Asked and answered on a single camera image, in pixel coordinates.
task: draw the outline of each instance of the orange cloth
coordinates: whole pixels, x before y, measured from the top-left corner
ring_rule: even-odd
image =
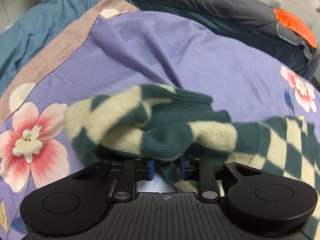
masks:
[[[304,38],[311,47],[317,48],[317,40],[314,33],[304,24],[304,22],[296,15],[285,10],[274,9],[276,19],[284,27],[294,31]]]

